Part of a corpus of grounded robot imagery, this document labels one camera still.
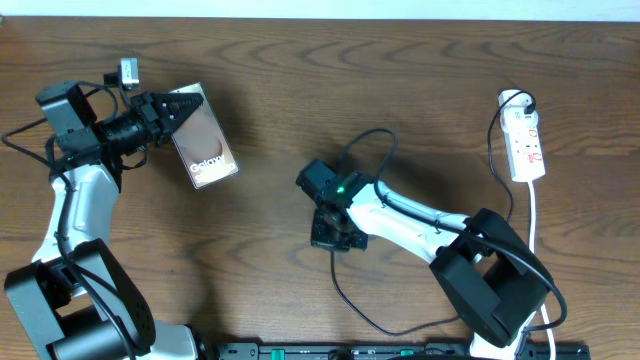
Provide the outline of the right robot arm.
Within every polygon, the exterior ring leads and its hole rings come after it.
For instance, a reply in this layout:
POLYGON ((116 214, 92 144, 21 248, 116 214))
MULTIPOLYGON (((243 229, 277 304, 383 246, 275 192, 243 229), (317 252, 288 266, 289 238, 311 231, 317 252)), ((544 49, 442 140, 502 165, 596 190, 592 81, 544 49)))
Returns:
POLYGON ((471 355, 519 357, 534 314, 554 283, 499 214, 436 210, 362 172, 339 175, 321 160, 304 167, 296 184, 316 205, 312 246, 336 253, 364 250, 372 236, 395 243, 428 264, 474 333, 471 355))

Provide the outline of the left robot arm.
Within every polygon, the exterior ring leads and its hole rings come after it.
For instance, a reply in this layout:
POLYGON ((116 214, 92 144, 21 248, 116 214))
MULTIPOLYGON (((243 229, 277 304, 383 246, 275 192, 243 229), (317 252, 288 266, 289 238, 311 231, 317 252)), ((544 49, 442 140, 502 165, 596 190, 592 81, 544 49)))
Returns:
POLYGON ((201 107, 199 93, 126 97, 121 81, 64 81, 36 96, 54 133, 40 161, 55 192, 45 239, 30 264, 7 274, 4 291, 42 359, 212 359, 189 325, 154 319, 109 249, 124 157, 166 143, 201 107), (125 100, 98 120, 84 88, 125 100))

